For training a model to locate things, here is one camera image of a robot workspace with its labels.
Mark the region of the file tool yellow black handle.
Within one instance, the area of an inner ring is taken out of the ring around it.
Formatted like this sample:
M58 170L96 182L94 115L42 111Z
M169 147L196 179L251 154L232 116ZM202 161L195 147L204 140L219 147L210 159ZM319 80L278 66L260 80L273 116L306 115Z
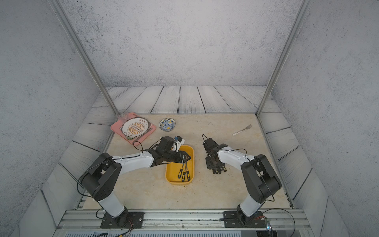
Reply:
M181 169L180 169L180 171L179 171L179 173L178 173L178 178L179 178L179 179L182 178L184 166L185 166L185 164L183 163L183 164L182 164L182 167L181 167Z

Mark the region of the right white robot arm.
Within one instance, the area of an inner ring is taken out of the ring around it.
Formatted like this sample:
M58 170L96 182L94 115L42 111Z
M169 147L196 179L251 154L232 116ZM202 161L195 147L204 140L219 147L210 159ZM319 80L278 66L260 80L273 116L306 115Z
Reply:
M239 221L246 225L261 217L260 207L282 188L282 183L268 158L262 154L249 156L246 149L232 149L226 144L219 145L211 138L205 139L202 145L207 154L207 168L214 174L226 172L226 165L242 172L248 195L236 209Z

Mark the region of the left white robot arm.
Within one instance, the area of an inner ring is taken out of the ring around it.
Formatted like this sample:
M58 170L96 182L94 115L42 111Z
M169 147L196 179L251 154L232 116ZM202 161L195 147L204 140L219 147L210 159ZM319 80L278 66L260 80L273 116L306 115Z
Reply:
M191 156L181 151L182 137L163 136L149 149L140 149L139 154L115 156L102 153L80 177L79 183L90 193L112 219L126 216L127 208L117 198L114 187L118 178L128 172L170 163L186 165Z

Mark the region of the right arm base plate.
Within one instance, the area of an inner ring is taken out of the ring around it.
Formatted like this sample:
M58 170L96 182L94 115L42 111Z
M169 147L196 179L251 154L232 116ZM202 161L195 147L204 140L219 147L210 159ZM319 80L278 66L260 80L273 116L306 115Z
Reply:
M224 211L220 219L226 228L266 228L267 223L263 213L257 211L250 217L245 216L242 211Z

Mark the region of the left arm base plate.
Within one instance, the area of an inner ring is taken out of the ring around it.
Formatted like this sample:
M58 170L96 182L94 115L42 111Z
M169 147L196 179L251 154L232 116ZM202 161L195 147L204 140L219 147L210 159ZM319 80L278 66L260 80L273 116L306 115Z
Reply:
M141 229L144 212L124 211L120 216L113 218L107 212L100 225L101 229Z

